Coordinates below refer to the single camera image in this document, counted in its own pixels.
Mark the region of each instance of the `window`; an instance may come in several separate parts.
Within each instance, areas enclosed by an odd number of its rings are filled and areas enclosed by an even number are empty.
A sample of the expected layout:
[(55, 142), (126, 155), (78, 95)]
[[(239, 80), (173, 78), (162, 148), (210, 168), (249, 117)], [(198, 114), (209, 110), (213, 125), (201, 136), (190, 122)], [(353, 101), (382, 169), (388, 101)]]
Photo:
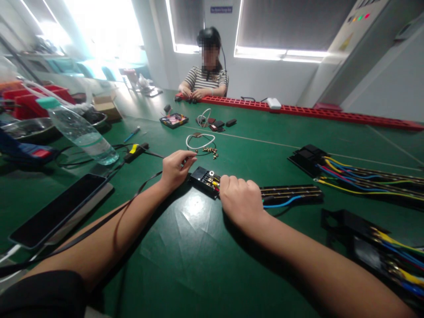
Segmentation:
[(140, 27), (131, 0), (65, 0), (91, 54), (101, 60), (143, 59)]
[(235, 57), (319, 63), (356, 0), (242, 0)]
[(45, 0), (21, 0), (21, 2), (38, 24), (46, 39), (61, 46), (71, 43), (68, 34), (57, 22)]
[(197, 35), (204, 28), (203, 1), (166, 0), (172, 45), (178, 53), (198, 53)]

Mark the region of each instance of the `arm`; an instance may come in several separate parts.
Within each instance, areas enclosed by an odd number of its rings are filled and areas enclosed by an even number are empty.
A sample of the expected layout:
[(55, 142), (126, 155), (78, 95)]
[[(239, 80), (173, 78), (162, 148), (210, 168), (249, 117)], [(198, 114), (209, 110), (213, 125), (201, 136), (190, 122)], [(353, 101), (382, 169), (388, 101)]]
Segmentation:
[(192, 92), (191, 87), (186, 80), (182, 81), (181, 84), (178, 86), (178, 91), (183, 94), (183, 96), (191, 98)]
[(224, 96), (227, 91), (227, 86), (221, 85), (218, 88), (199, 88), (192, 94), (194, 99), (202, 99), (205, 96)]
[(289, 263), (337, 317), (415, 317), (365, 269), (270, 216), (259, 187), (223, 176), (220, 198), (228, 217), (247, 236)]
[(181, 82), (181, 84), (178, 86), (178, 90), (183, 94), (183, 96), (187, 98), (192, 98), (193, 94), (191, 92), (192, 88), (196, 84), (196, 67), (193, 66), (185, 79)]
[[(159, 182), (139, 194), (127, 208), (95, 233), (70, 249), (42, 261), (25, 278), (42, 272), (70, 270), (80, 274), (86, 289), (91, 291), (131, 246), (157, 207), (184, 182), (190, 167), (197, 160), (195, 156), (195, 152), (179, 150), (166, 157)], [(88, 225), (67, 242), (106, 216)]]

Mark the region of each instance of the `striped shirt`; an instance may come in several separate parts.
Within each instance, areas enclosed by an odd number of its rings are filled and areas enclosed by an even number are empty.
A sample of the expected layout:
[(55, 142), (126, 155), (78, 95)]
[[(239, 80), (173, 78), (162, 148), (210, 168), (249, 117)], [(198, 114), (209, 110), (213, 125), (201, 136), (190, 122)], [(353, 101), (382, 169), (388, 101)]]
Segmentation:
[(191, 91), (199, 88), (218, 88), (227, 86), (228, 73), (221, 69), (220, 71), (206, 71), (197, 66), (193, 66), (185, 81), (190, 85)]

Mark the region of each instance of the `plastic water bottle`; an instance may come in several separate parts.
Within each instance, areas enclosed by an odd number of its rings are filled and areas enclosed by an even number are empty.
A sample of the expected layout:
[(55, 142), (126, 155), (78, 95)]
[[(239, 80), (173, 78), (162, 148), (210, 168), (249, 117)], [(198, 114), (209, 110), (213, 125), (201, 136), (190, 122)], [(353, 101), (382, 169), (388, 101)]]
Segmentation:
[(118, 160), (115, 149), (80, 115), (63, 107), (54, 97), (39, 98), (37, 103), (49, 112), (53, 124), (66, 138), (98, 163), (109, 165)]

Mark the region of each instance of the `forearm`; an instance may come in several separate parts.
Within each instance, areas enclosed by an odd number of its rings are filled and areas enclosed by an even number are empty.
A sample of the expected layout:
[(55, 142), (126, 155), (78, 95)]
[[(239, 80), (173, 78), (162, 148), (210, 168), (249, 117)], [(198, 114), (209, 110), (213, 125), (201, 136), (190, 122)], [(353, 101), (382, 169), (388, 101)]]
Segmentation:
[(178, 91), (181, 92), (184, 88), (191, 90), (190, 84), (188, 84), (186, 81), (181, 82), (181, 84), (178, 86)]
[(210, 96), (224, 96), (225, 91), (227, 90), (226, 86), (219, 86), (218, 88), (210, 88)]
[(244, 231), (295, 268), (337, 317), (415, 317), (368, 271), (268, 214)]
[[(87, 290), (92, 290), (127, 251), (153, 212), (170, 193), (171, 190), (161, 182), (154, 184), (95, 233), (70, 249), (41, 262), (26, 276), (53, 270), (72, 270), (81, 275)], [(93, 227), (110, 213), (79, 231), (66, 243)]]

